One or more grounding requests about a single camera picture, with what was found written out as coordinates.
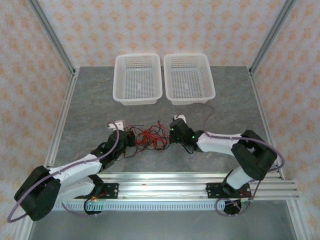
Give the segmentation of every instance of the floor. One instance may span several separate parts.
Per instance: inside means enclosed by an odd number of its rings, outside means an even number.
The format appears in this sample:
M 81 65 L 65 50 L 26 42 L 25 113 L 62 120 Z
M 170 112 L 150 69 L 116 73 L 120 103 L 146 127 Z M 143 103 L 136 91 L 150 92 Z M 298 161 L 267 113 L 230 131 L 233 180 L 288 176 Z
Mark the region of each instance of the floor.
M 51 212 L 29 240 L 295 240 L 285 201 L 255 201 L 237 217 L 214 211 L 109 211 L 97 218 Z
M 207 102 L 214 115 L 207 130 L 217 134 L 238 134 L 254 130 L 267 139 L 254 90 L 244 66 L 212 66 L 216 96 Z M 156 104 L 123 106 L 114 101 L 113 67 L 81 67 L 67 114 L 54 166 L 78 160 L 100 143 L 111 131 L 108 124 L 124 120 L 125 125 L 149 127 L 159 120 L 168 126 L 174 115 L 186 116 L 193 130 L 201 130 L 210 109 L 202 105 L 174 106 L 163 96 Z M 130 156 L 134 149 L 127 150 Z M 116 162 L 106 172 L 229 172 L 238 166 L 234 157 L 210 152 L 188 154 L 179 144 L 172 144 L 162 153 L 144 151 L 132 158 Z

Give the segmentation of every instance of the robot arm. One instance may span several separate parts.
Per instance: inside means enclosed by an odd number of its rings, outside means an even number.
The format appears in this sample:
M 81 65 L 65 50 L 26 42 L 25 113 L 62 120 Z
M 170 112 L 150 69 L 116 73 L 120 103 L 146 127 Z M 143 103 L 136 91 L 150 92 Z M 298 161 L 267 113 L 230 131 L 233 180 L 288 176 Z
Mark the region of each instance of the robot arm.
M 36 182 L 66 167 L 69 167 L 69 169 L 43 181 L 21 202 L 20 206 L 33 221 L 42 219 L 55 205 L 64 201 L 79 196 L 99 196 L 104 190 L 104 183 L 96 174 L 111 167 L 118 157 L 126 151 L 127 147 L 136 145 L 135 134 L 132 131 L 119 130 L 119 140 L 114 150 L 100 160 L 90 161 L 105 155 L 111 150 L 116 139 L 117 132 L 113 131 L 107 142 L 101 143 L 82 159 L 51 169 L 46 169 L 42 165 L 36 167 L 16 192 L 14 199 L 18 202 Z
M 251 180 L 263 180 L 277 159 L 277 154 L 268 147 L 242 140 L 241 138 L 262 139 L 253 131 L 242 134 L 223 135 L 194 132 L 183 118 L 177 118 L 170 124 L 170 142 L 180 143 L 189 154 L 197 152 L 217 152 L 234 156 L 239 167 L 232 170 L 222 182 L 223 191 L 230 197 Z

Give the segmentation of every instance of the patterned wallpaper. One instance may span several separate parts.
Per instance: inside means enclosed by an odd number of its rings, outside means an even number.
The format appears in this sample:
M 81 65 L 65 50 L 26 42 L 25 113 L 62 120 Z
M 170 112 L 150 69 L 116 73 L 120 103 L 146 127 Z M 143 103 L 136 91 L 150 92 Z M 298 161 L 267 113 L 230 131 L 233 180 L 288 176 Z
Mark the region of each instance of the patterned wallpaper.
M 285 0 L 40 0 L 74 67 L 120 54 L 204 53 L 250 66 Z
M 45 162 L 70 79 L 26 0 L 0 1 L 0 239 L 14 194 Z
M 254 76 L 284 172 L 320 239 L 320 5 L 299 0 Z

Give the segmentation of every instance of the white plastic basket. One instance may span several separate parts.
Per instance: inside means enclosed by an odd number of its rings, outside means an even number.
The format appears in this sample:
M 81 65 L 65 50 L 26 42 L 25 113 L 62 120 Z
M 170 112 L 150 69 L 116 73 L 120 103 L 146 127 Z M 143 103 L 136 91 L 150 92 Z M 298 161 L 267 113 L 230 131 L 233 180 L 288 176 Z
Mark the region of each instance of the white plastic basket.
M 138 53 L 117 56 L 112 96 L 125 106 L 155 104 L 162 96 L 159 55 Z
M 216 96 L 205 54 L 168 54 L 163 65 L 165 95 L 173 105 L 205 103 Z

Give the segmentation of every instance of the black mounting plate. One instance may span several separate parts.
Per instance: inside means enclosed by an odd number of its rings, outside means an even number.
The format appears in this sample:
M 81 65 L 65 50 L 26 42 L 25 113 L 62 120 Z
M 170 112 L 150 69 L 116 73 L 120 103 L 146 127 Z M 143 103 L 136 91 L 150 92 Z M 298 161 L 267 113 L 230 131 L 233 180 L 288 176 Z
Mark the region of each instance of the black mounting plate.
M 106 195 L 99 196 L 99 199 L 118 199 L 119 193 L 119 183 L 104 183 L 102 185 L 102 193 L 106 191 Z M 75 199 L 88 199 L 92 196 L 85 195 L 85 196 L 77 196 Z
M 208 199 L 241 199 L 252 197 L 249 183 L 244 184 L 240 189 L 237 190 L 237 193 L 235 193 L 235 195 L 233 196 L 230 196 L 224 192 L 222 183 L 220 182 L 208 182 L 206 184 L 205 190 L 207 192 Z

